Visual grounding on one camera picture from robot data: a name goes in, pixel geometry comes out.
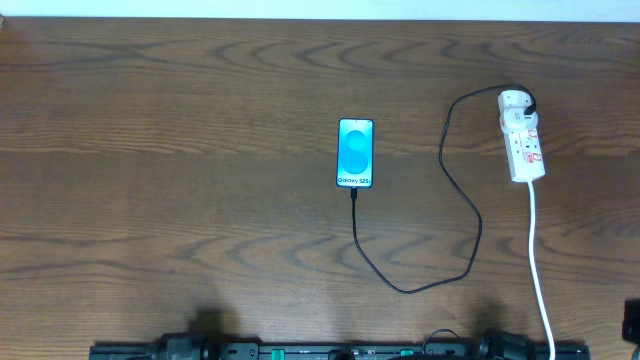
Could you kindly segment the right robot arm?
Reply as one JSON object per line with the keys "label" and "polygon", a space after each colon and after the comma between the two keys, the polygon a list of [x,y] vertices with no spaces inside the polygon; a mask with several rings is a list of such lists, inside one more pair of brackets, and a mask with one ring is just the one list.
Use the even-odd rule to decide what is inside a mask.
{"label": "right robot arm", "polygon": [[[627,299],[621,330],[622,339],[634,344],[631,360],[639,360],[639,299]],[[478,346],[477,357],[482,359],[546,360],[551,355],[546,344],[535,343],[523,335],[507,332],[489,332]],[[586,345],[560,344],[556,346],[556,360],[590,360]]]}

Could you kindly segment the blue Galaxy smartphone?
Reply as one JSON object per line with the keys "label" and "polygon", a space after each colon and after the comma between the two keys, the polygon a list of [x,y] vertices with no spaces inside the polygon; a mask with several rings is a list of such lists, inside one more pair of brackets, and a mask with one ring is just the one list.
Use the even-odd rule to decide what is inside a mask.
{"label": "blue Galaxy smartphone", "polygon": [[374,168],[374,121],[343,118],[339,121],[336,185],[371,188]]}

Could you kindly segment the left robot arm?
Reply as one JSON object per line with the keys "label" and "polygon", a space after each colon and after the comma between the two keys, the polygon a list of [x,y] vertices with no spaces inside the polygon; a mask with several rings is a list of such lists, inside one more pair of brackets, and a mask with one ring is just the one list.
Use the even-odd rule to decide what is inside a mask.
{"label": "left robot arm", "polygon": [[211,353],[206,336],[165,334],[148,350],[152,360],[208,360]]}

